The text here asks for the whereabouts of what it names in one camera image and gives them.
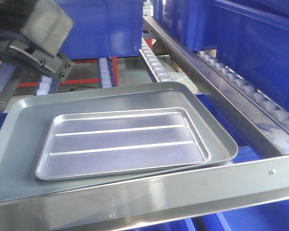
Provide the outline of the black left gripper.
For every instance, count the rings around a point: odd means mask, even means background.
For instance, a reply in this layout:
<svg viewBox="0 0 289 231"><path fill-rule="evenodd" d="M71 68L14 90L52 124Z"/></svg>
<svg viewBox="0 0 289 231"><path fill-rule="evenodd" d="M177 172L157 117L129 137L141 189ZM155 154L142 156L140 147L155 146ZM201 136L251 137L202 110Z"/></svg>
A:
<svg viewBox="0 0 289 231"><path fill-rule="evenodd" d="M65 82L74 62L59 52L51 56L18 40L0 41L0 61Z"/></svg>

